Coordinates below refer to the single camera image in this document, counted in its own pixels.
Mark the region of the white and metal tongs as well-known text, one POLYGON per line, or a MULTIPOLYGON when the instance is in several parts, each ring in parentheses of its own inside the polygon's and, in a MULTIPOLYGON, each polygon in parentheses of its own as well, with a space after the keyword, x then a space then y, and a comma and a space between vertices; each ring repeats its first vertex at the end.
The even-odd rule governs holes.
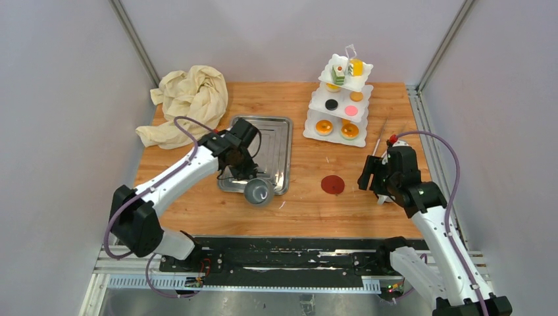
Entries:
MULTIPOLYGON (((379 145, 380 145, 380 141, 382 140, 382 135, 383 135, 383 133, 384 133, 384 131, 385 131, 385 129, 386 129, 386 125, 387 125, 387 123, 388 123, 388 120, 389 120, 389 117, 386 118, 386 119, 384 120, 384 123, 383 123, 383 125, 382 125, 382 127, 381 127, 381 129, 380 129, 378 138, 377 138, 376 143, 375 143, 375 147, 374 147, 373 152, 372 152, 372 155, 373 155, 373 156, 376 156, 376 153, 377 153, 378 147, 379 147, 379 145)), ((406 127, 407 127, 407 125, 408 125, 408 121, 406 121, 405 124, 400 128, 400 131, 399 131, 399 132, 393 131, 392 134, 400 134, 400 133, 404 132, 405 129, 406 129, 406 127)))

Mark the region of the orange topped tart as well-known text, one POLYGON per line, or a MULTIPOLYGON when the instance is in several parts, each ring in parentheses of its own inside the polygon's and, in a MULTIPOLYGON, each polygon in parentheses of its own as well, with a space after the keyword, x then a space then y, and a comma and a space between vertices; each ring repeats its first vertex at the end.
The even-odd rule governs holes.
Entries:
POLYGON ((328 136, 333 131, 333 124, 329 120, 320 120, 315 124, 315 132, 319 136, 328 136))
POLYGON ((359 136, 360 130, 357 125, 347 123, 341 127, 340 134, 345 140, 355 140, 359 136))

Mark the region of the grey metal cup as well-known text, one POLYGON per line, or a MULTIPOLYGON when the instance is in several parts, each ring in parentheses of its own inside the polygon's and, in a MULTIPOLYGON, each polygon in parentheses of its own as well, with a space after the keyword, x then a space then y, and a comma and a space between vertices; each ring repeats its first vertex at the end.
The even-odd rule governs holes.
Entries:
POLYGON ((274 198, 274 186, 266 179, 254 178, 245 185, 243 196, 251 205, 264 207, 274 198))

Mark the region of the pink sandwich cookie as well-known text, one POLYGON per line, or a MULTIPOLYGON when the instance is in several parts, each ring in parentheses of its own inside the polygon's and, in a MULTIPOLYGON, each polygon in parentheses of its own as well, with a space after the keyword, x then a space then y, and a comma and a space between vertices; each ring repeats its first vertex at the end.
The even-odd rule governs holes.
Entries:
POLYGON ((348 105, 345 107, 344 112, 349 117, 354 117, 359 113, 359 109, 354 105, 348 105))

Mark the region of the yellow round biscuit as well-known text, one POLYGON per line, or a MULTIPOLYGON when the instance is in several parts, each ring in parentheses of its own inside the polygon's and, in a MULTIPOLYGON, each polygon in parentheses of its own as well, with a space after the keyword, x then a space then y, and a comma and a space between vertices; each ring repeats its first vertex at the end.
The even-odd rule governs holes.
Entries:
POLYGON ((353 102, 360 102, 363 100, 363 93, 361 92, 351 92, 349 95, 350 100, 353 102))

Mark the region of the black sandwich cookie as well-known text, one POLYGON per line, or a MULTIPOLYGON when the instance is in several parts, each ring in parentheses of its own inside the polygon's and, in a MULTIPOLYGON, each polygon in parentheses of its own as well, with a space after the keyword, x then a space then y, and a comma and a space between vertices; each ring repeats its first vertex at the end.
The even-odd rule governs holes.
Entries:
POLYGON ((328 99, 326 100, 324 106, 329 111, 335 111, 338 108, 338 101, 335 99, 328 99))

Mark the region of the yellow glazed donut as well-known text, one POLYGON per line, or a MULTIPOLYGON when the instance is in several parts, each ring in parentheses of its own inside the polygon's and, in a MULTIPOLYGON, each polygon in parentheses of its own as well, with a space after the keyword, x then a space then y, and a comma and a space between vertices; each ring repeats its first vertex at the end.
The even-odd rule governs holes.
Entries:
POLYGON ((335 86, 333 84, 328 84, 328 83, 326 83, 326 89, 329 92, 332 92, 332 93, 336 93, 336 92, 339 92, 341 90, 341 88, 339 86, 335 86))

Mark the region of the green layered cake slice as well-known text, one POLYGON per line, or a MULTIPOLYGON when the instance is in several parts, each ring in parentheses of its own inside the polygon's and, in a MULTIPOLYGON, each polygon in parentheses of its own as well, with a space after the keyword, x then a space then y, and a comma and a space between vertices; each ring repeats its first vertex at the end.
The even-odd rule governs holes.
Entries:
POLYGON ((342 86, 345 83, 345 69, 342 65, 333 65, 331 70, 334 85, 342 86))

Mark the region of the yellow cake slice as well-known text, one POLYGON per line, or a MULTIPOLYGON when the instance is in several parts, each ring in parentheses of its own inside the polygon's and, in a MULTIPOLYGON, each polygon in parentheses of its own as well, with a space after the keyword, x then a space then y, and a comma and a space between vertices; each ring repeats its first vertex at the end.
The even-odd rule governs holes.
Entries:
POLYGON ((353 77, 362 76, 364 72, 364 63, 360 59, 350 59, 347 66, 347 72, 353 77))

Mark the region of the white ceramic mug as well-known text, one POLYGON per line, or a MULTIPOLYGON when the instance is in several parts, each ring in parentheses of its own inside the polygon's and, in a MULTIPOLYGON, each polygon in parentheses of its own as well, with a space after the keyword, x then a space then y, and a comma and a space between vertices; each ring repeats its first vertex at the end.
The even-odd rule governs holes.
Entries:
POLYGON ((385 195, 377 195, 377 204, 378 205, 383 205, 385 203, 392 203, 393 200, 391 199, 390 196, 385 196, 385 195))

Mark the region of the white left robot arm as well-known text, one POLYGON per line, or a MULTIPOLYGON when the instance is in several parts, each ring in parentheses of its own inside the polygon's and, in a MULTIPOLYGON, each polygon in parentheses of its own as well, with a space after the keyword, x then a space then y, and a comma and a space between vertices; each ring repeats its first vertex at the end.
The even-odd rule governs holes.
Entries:
POLYGON ((187 132, 191 150, 155 178, 135 188, 122 185, 114 191, 103 237, 109 257, 159 254, 175 258, 186 272, 200 267, 202 256, 195 250, 194 239, 185 232, 163 228, 159 219, 192 186, 216 172, 230 169, 236 180, 256 178, 258 165, 249 146, 255 138, 263 138, 260 130, 244 118, 225 130, 206 129, 207 134, 200 140, 187 132))

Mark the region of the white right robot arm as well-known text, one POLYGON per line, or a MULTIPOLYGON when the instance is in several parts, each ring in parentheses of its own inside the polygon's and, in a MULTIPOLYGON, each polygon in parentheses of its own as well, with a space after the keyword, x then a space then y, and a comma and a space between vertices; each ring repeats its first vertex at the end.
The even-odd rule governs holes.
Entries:
POLYGON ((505 296, 494 294, 472 262, 447 215, 448 202, 439 186, 425 182, 417 155, 409 146, 391 146, 384 157, 369 155, 357 181, 361 190, 390 198, 421 231, 437 269, 431 269, 402 236, 385 239, 375 264, 387 275, 408 280, 430 303, 433 315, 510 315, 505 296))

